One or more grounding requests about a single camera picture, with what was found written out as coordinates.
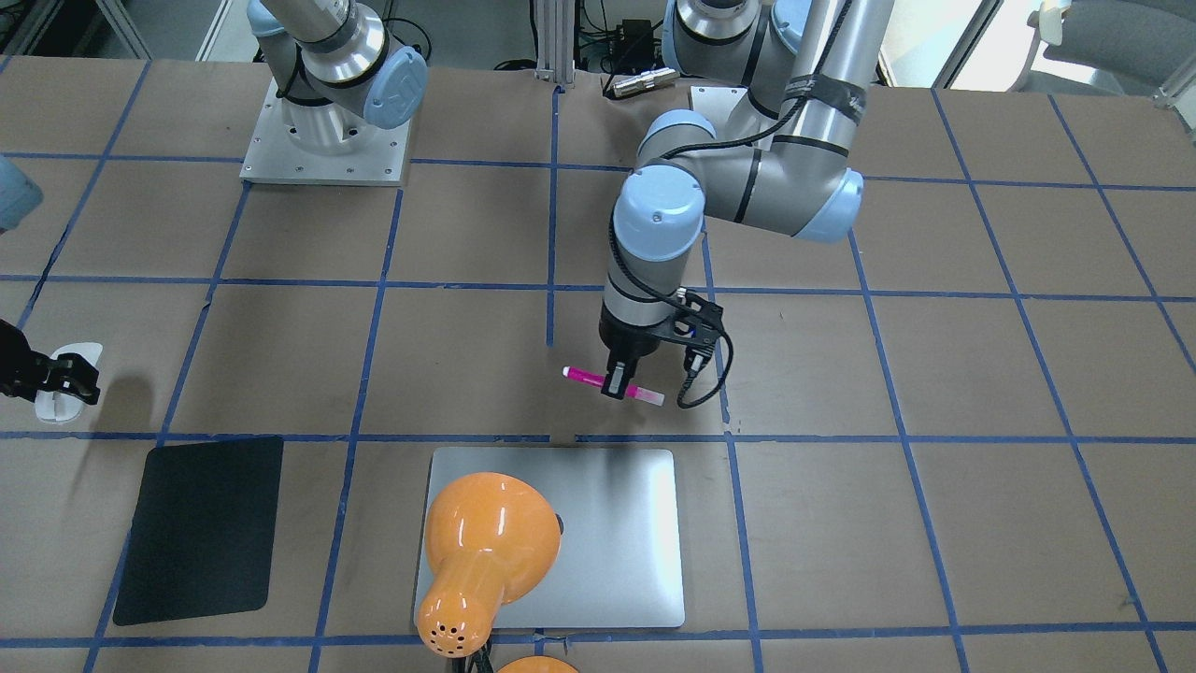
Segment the silver robot arm pen side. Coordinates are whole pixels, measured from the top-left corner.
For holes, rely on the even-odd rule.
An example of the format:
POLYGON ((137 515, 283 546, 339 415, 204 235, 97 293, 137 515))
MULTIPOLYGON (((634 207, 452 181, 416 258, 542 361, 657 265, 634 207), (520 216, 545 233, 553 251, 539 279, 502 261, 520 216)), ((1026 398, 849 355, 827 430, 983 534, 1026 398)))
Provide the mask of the silver robot arm pen side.
POLYGON ((685 350, 676 404, 730 341, 722 310, 682 276, 708 218, 806 241, 840 241, 861 208, 848 166, 893 4, 671 1, 663 55, 684 77, 744 94, 722 126, 664 112, 639 145, 608 224, 603 394, 622 399, 642 357, 685 350))

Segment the silver robot arm mouse side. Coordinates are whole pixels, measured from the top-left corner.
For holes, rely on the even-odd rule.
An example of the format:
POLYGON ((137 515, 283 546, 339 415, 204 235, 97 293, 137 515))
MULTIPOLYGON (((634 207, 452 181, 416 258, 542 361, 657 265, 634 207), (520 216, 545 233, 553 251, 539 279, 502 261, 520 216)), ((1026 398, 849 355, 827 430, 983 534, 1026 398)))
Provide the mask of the silver robot arm mouse side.
MULTIPOLYGON (((248 1, 271 71, 239 177, 258 186, 399 186, 431 68, 358 1, 248 1)), ((43 201, 4 157, 4 231, 43 201)), ((4 322, 4 396, 98 404, 98 344, 47 356, 4 322)))

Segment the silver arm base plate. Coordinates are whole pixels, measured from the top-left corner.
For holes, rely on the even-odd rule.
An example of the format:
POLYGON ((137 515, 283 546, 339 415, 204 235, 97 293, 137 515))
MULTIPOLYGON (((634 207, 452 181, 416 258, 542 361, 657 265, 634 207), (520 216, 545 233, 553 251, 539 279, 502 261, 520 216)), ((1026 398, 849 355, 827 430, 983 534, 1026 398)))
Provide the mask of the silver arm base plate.
POLYGON ((379 129, 325 104, 298 106, 266 90, 239 177, 274 186, 386 186, 405 182, 413 121, 379 129))

